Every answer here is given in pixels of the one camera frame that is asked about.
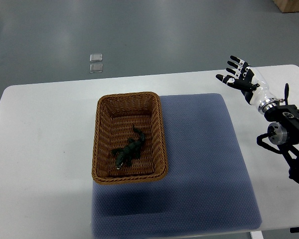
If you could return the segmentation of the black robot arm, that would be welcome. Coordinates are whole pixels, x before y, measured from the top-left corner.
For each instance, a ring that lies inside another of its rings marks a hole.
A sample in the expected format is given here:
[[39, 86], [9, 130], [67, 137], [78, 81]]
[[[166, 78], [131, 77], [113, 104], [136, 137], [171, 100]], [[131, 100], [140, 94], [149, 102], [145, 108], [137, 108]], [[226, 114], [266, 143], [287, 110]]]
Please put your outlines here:
[[257, 145], [281, 154], [289, 165], [289, 178], [299, 184], [299, 109], [288, 104], [289, 85], [285, 84], [285, 104], [267, 99], [259, 105], [259, 111], [270, 122], [267, 133], [257, 137]]

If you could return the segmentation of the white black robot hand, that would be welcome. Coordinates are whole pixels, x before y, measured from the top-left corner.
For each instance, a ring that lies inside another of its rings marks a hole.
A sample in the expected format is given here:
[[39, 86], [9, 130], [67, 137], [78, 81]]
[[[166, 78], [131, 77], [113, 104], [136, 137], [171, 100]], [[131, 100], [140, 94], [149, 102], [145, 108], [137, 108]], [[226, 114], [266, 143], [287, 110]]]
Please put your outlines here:
[[279, 100], [269, 89], [262, 74], [246, 61], [230, 56], [227, 62], [227, 75], [217, 74], [216, 78], [233, 89], [241, 91], [246, 102], [256, 107], [259, 113], [264, 114], [268, 109], [278, 106]]

